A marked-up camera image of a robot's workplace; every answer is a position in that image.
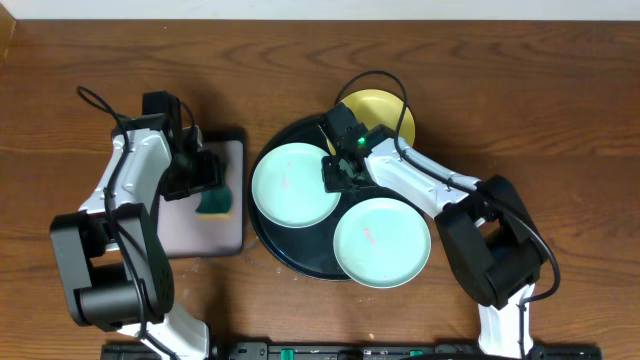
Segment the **green yellow sponge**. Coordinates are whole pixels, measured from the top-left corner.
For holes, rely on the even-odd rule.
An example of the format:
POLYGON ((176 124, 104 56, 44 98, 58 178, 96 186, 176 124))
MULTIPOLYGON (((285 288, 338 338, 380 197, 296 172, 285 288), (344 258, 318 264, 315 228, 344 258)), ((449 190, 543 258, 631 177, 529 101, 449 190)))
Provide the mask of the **green yellow sponge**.
POLYGON ((233 205, 233 195, 227 184, 228 164, 222 165, 222 184, 214 189, 206 190, 201 194, 201 199, 195 213, 199 216, 226 216, 229 215, 233 205))

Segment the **light green plate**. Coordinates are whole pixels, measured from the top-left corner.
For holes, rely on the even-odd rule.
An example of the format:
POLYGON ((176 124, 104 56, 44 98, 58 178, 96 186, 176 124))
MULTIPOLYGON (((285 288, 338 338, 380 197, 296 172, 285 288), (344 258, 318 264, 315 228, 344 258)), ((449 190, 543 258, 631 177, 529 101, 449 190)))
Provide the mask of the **light green plate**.
POLYGON ((392 198, 372 198, 341 217, 333 248, 340 268, 353 281, 389 289, 408 283, 423 270, 431 235, 412 206, 392 198))
POLYGON ((328 153, 308 143, 278 146, 258 162, 251 180, 259 213, 287 228, 305 228, 326 219, 341 194, 325 190, 322 160, 328 153))

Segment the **light green plate front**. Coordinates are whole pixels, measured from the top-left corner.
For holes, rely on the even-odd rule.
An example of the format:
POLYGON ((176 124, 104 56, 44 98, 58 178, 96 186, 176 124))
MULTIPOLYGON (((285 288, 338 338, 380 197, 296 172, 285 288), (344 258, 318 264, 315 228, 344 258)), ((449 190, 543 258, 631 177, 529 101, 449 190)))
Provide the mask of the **light green plate front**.
POLYGON ((423 270, 431 235, 412 206, 392 198, 372 198, 341 217, 333 248, 340 268, 353 281, 389 289, 408 283, 423 270))

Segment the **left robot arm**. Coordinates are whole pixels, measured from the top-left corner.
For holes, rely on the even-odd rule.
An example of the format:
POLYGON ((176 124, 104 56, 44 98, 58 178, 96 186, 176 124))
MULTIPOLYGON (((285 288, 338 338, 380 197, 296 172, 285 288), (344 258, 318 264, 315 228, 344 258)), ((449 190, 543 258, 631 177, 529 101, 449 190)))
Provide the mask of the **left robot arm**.
POLYGON ((136 338, 162 359, 206 359, 210 331, 175 301, 158 207, 223 185, 223 167, 197 125, 166 113, 118 119, 111 141, 91 196, 50 225, 70 316, 136 338))

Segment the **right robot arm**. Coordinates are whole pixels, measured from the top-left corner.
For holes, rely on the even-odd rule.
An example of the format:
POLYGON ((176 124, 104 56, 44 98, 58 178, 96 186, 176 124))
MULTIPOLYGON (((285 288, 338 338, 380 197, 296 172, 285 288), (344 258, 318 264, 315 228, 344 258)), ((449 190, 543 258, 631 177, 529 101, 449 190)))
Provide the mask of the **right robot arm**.
POLYGON ((529 358, 529 306, 544 263, 557 263, 515 187, 452 171, 412 148, 385 125, 324 126, 335 149, 322 161, 329 192, 389 189, 431 217, 462 289, 479 305, 480 349, 529 358))

